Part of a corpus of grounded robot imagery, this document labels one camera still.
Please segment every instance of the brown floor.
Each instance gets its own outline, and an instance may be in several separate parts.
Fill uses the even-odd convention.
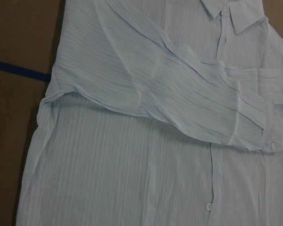
[[[0,61],[50,74],[65,0],[0,0]],[[283,0],[263,0],[283,38]],[[21,178],[47,83],[0,71],[0,226],[15,225]]]

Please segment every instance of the white button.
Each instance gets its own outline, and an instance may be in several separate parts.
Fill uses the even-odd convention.
[[[210,202],[207,203],[206,209],[207,211],[211,211],[212,204]]]
[[[227,6],[223,6],[223,11],[226,13],[228,10],[228,7]]]
[[[275,149],[275,143],[271,143],[270,147],[271,147],[272,150],[274,150]]]

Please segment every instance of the light blue shirt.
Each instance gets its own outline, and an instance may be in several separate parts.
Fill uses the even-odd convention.
[[[283,40],[260,0],[67,0],[17,225],[283,225]]]

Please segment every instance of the cuff button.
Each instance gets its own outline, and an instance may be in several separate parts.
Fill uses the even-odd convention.
[[[275,143],[272,142],[272,143],[270,144],[270,148],[271,148],[272,150],[274,150],[274,149],[275,149]]]

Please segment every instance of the shirt sleeve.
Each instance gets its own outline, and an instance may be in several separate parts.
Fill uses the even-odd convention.
[[[223,62],[173,43],[125,0],[67,0],[52,77],[59,90],[195,139],[260,153],[283,149],[283,103],[242,86]]]

